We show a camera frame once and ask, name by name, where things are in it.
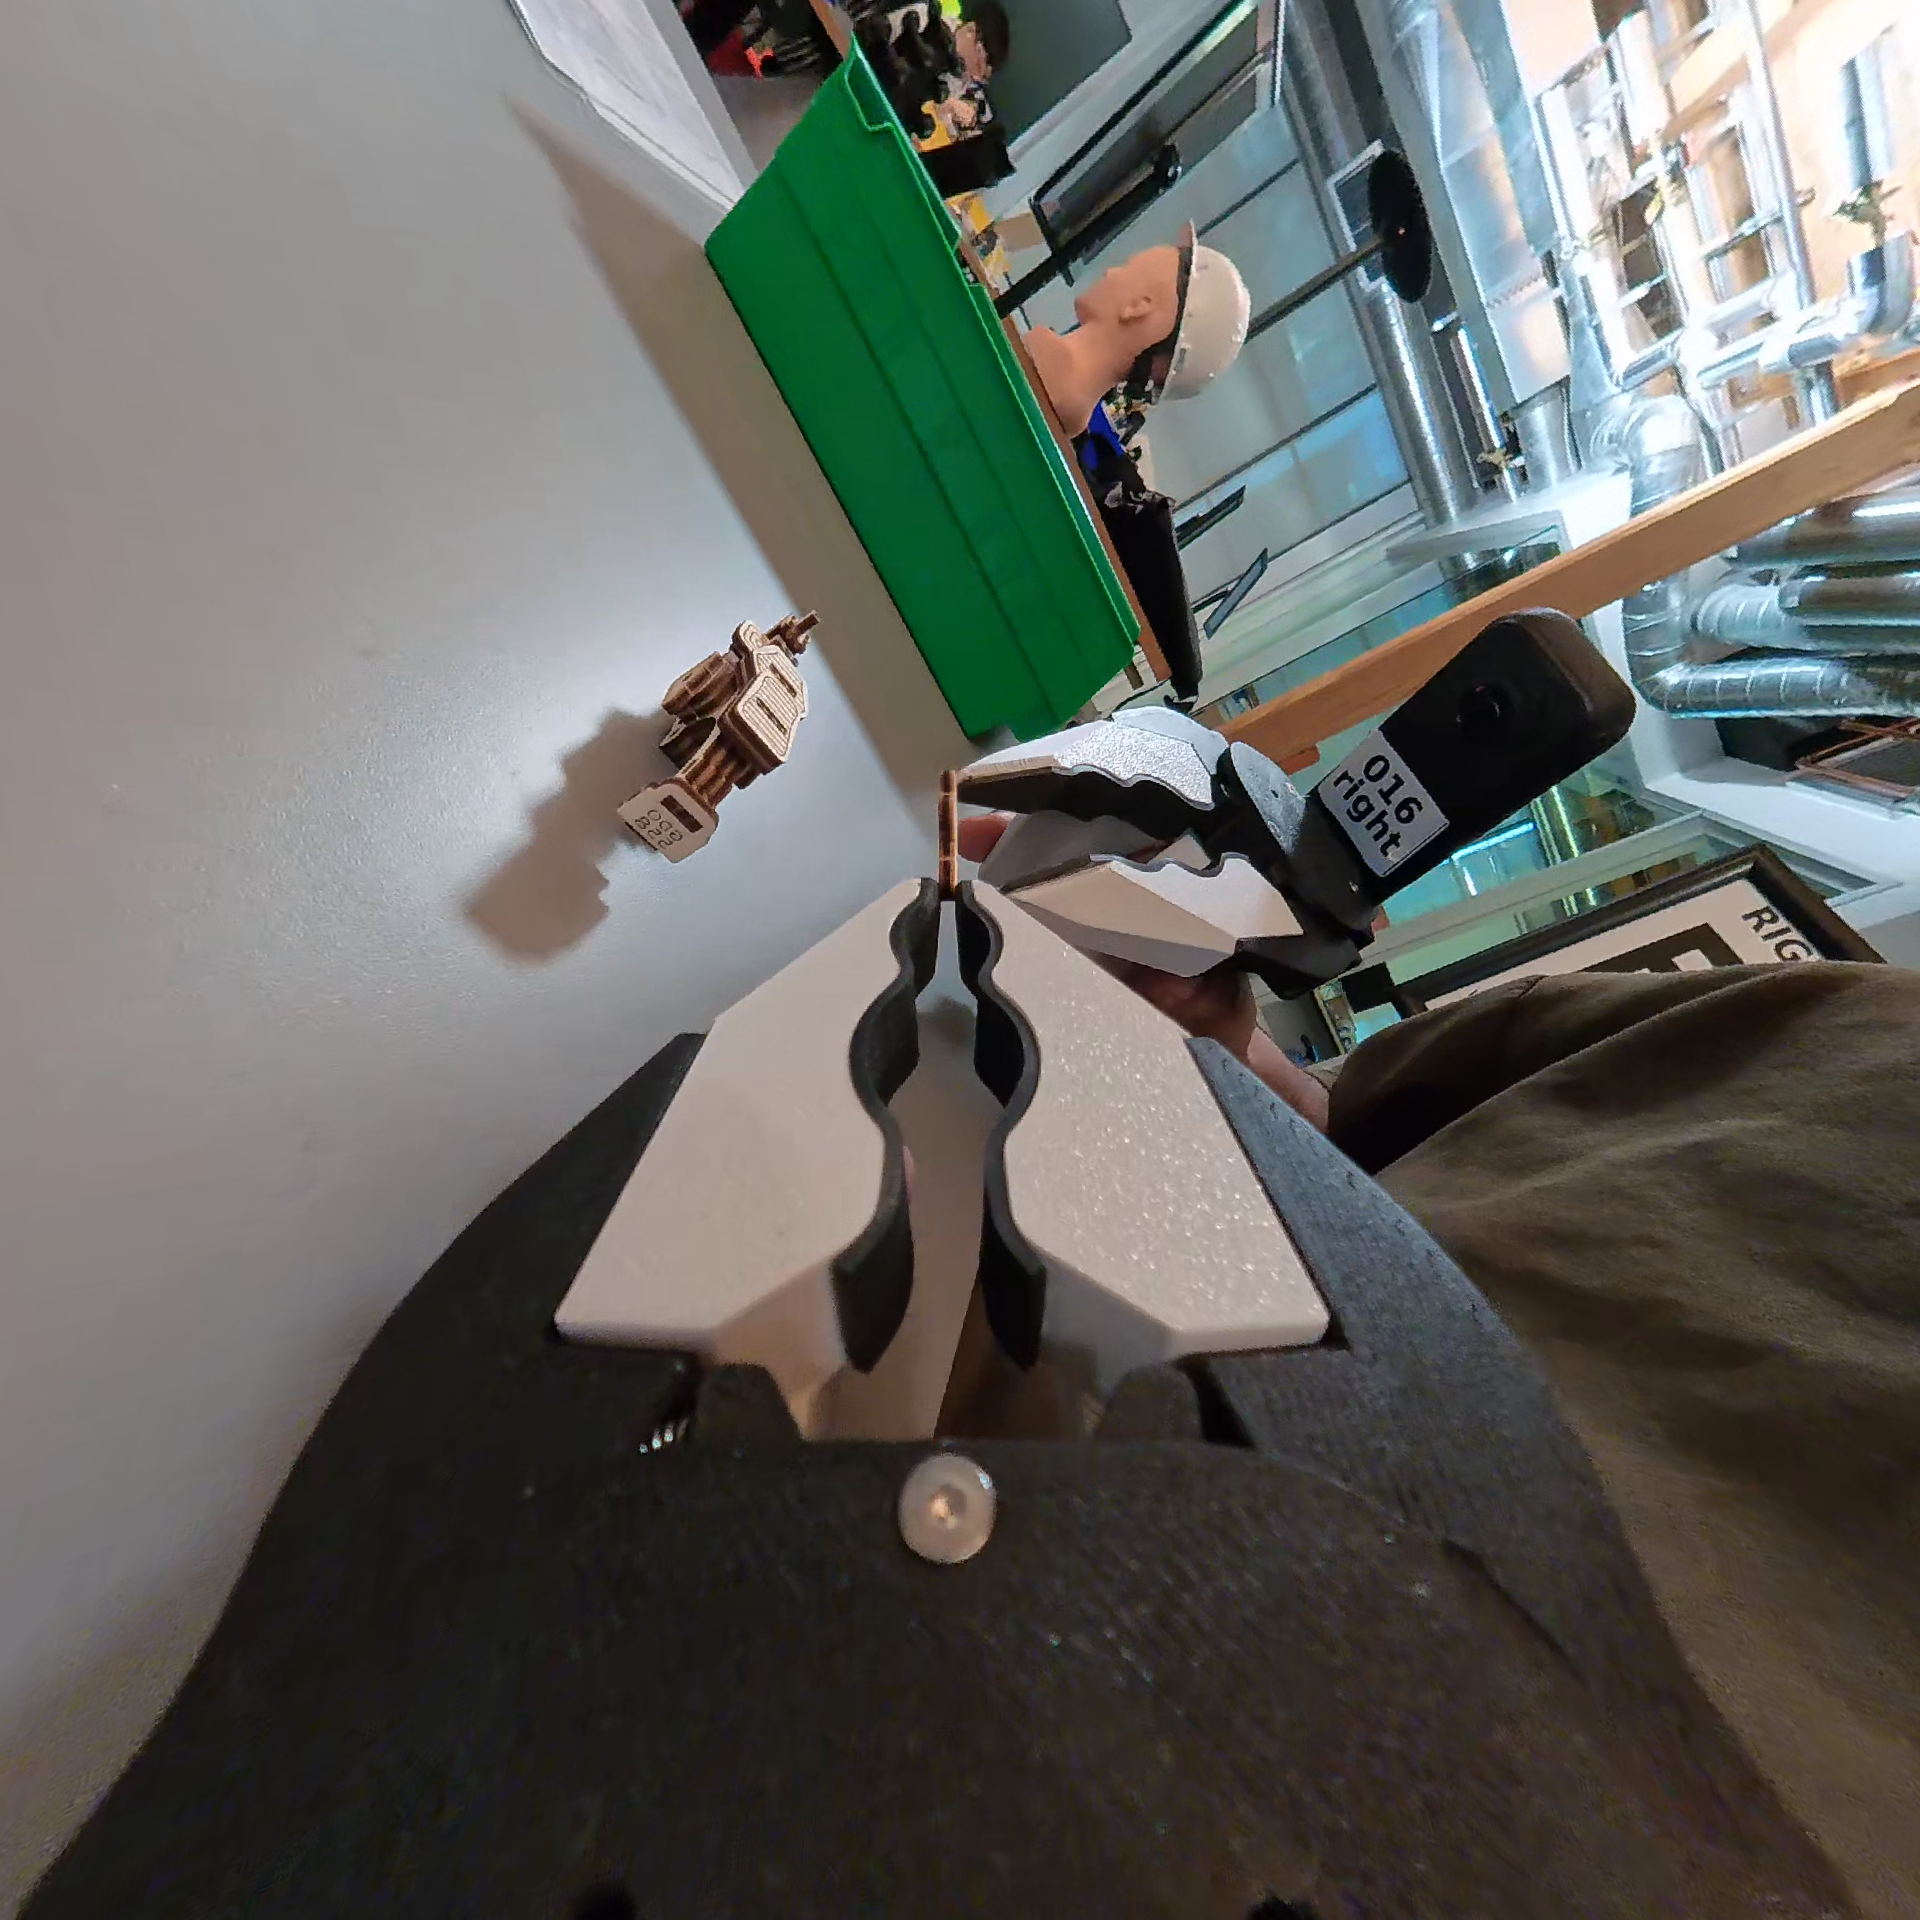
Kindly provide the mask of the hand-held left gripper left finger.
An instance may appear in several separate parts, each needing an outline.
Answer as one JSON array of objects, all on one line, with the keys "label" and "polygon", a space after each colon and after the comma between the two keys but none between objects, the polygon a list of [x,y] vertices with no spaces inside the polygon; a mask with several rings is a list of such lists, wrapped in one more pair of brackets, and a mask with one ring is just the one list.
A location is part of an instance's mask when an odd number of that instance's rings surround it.
[{"label": "hand-held left gripper left finger", "polygon": [[698,1037],[556,1313],[573,1344],[759,1367],[804,1438],[913,1288],[894,1098],[920,1061],[902,880]]}]

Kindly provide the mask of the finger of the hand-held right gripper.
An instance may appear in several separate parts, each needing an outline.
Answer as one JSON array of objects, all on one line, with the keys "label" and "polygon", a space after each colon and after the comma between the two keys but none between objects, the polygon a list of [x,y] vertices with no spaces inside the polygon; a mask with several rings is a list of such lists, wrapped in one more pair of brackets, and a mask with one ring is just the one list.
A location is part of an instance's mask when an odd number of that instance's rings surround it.
[{"label": "finger of the hand-held right gripper", "polygon": [[1039,871],[992,863],[992,884],[1096,961],[1199,976],[1230,961],[1288,964],[1309,950],[1294,902],[1244,855],[1080,855]]},{"label": "finger of the hand-held right gripper", "polygon": [[1184,711],[1119,711],[976,759],[958,772],[956,796],[1023,818],[1208,825],[1228,748]]}]

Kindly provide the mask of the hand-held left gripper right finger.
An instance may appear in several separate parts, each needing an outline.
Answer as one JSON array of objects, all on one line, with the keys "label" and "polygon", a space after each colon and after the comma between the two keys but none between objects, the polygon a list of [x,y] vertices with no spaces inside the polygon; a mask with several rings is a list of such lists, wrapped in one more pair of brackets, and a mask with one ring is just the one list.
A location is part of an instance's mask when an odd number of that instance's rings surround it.
[{"label": "hand-held left gripper right finger", "polygon": [[959,967],[999,1104],[976,1271],[999,1353],[1106,1397],[1145,1365],[1319,1345],[1330,1310],[1185,1033],[983,881]]}]

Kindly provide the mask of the person's right hand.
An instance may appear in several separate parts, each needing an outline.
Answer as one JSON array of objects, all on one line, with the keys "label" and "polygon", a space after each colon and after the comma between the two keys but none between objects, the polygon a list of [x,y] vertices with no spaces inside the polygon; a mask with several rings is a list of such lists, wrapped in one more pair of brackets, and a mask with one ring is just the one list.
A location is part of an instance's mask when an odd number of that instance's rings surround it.
[{"label": "person's right hand", "polygon": [[1258,1026],[1252,982],[1234,967],[1197,976],[1174,976],[1151,967],[1119,967],[1126,985],[1156,1006],[1196,1039],[1212,1039],[1230,1052],[1276,1097],[1286,1102],[1316,1132],[1328,1129],[1330,1089],[1324,1078],[1294,1062]]}]

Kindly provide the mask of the black jacket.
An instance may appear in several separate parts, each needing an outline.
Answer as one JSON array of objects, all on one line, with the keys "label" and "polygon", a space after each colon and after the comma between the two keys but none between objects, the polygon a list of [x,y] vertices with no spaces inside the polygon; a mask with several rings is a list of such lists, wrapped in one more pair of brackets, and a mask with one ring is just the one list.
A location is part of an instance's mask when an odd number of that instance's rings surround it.
[{"label": "black jacket", "polygon": [[1181,708],[1192,708],[1201,681],[1201,655],[1172,502],[1150,487],[1103,399],[1095,405],[1087,428],[1073,439],[1073,457],[1087,479],[1095,513],[1117,566],[1134,588],[1142,623],[1165,660],[1170,698]]}]

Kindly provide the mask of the wooden beam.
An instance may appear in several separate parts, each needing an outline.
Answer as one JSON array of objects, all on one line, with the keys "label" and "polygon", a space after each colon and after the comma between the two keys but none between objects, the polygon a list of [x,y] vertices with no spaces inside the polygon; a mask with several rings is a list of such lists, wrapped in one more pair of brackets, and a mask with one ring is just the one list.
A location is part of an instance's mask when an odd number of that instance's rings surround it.
[{"label": "wooden beam", "polygon": [[1777,520],[1903,474],[1916,457],[1917,386],[1908,381],[1426,620],[1302,688],[1234,714],[1221,732],[1228,741],[1252,745],[1284,772],[1302,769],[1334,734],[1391,713],[1492,622],[1525,610],[1588,617]]}]

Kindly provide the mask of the black framed sign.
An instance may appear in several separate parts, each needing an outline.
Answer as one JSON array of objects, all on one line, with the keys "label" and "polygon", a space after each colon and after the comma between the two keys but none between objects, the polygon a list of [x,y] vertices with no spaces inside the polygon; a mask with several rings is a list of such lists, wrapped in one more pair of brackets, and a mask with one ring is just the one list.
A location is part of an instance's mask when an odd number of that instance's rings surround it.
[{"label": "black framed sign", "polygon": [[1880,953],[1766,847],[1660,880],[1399,982],[1388,1002],[1415,1016],[1536,976],[1697,974],[1813,961],[1878,964]]}]

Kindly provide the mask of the green plastic bin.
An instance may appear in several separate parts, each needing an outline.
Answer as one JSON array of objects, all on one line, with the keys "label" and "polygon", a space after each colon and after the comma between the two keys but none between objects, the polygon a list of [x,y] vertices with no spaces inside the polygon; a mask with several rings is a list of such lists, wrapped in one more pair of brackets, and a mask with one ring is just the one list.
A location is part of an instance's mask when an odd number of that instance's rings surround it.
[{"label": "green plastic bin", "polygon": [[861,53],[706,258],[969,735],[1063,728],[1140,617]]}]

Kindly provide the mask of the wooden robot model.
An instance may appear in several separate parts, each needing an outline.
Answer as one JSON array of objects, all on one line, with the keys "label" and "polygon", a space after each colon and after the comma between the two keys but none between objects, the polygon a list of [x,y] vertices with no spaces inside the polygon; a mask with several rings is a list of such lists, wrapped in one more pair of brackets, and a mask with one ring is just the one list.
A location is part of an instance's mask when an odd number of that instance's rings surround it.
[{"label": "wooden robot model", "polygon": [[721,802],[781,767],[809,694],[800,660],[816,612],[767,629],[740,622],[726,649],[679,674],[662,696],[662,772],[615,815],[639,846],[682,861],[711,842]]}]

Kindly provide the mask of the mannequin head with white helmet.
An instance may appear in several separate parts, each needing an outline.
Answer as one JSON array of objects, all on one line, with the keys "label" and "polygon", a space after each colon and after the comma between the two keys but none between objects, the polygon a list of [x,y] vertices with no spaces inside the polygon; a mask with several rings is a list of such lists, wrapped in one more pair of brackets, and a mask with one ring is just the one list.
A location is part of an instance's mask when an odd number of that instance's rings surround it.
[{"label": "mannequin head with white helmet", "polygon": [[1154,407],[1192,399],[1239,359],[1252,298],[1234,262],[1192,223],[1113,262],[1071,301],[1071,326],[1032,326],[1023,349],[1063,432],[1084,437],[1113,393]]}]

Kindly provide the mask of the person's olive brown clothing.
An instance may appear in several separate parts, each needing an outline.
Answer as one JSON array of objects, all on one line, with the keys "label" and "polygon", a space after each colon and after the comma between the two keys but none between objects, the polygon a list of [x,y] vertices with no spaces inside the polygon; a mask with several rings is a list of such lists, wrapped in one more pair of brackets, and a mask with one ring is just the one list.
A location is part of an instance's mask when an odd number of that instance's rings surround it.
[{"label": "person's olive brown clothing", "polygon": [[1521,977],[1328,1088],[1328,1137],[1546,1370],[1861,1913],[1916,1914],[1916,972]]}]

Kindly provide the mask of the black disc on stand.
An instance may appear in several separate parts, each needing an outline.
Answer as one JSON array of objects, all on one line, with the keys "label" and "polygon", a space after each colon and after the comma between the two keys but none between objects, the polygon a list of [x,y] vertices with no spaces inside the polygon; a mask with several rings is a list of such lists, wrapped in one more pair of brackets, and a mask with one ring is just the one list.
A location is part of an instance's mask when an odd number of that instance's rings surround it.
[{"label": "black disc on stand", "polygon": [[1282,324],[1328,288],[1377,265],[1382,281],[1405,303],[1426,298],[1432,279],[1432,228],[1424,191],[1412,167],[1399,150],[1380,150],[1365,176],[1369,238],[1334,258],[1321,271],[1292,288],[1282,298],[1252,314],[1246,337],[1252,341]]}]

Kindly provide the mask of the black monitor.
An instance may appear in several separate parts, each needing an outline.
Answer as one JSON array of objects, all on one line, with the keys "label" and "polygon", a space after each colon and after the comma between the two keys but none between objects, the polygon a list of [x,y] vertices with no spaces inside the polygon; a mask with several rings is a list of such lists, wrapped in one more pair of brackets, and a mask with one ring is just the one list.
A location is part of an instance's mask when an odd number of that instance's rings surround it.
[{"label": "black monitor", "polygon": [[1132,29],[1119,2],[994,2],[1007,28],[994,57],[992,118],[1013,141],[1119,54]]}]

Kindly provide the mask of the white paper sheet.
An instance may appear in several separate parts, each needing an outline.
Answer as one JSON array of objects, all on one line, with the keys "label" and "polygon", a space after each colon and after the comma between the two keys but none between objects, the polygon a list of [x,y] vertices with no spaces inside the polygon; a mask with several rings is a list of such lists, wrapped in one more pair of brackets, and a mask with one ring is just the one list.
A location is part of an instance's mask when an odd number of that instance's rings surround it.
[{"label": "white paper sheet", "polygon": [[656,2],[509,2],[538,57],[658,169],[728,209],[754,162],[717,84],[669,6]]}]

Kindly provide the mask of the silver ventilation duct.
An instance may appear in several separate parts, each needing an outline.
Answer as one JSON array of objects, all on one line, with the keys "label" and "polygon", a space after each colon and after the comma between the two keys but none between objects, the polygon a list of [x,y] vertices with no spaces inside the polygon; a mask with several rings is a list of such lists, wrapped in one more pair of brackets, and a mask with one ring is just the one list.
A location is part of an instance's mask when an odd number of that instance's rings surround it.
[{"label": "silver ventilation duct", "polygon": [[[1388,10],[1388,5],[1375,2],[1350,5],[1357,33],[1357,50],[1348,54],[1356,109],[1366,140],[1399,152],[1428,197],[1431,141],[1420,104],[1389,57]],[[1370,269],[1356,295],[1356,308],[1415,505],[1428,526],[1468,517],[1486,502],[1486,485],[1450,349],[1432,336],[1432,322],[1450,311],[1441,258],[1432,258],[1431,288],[1420,301],[1391,293],[1382,269]]]}]

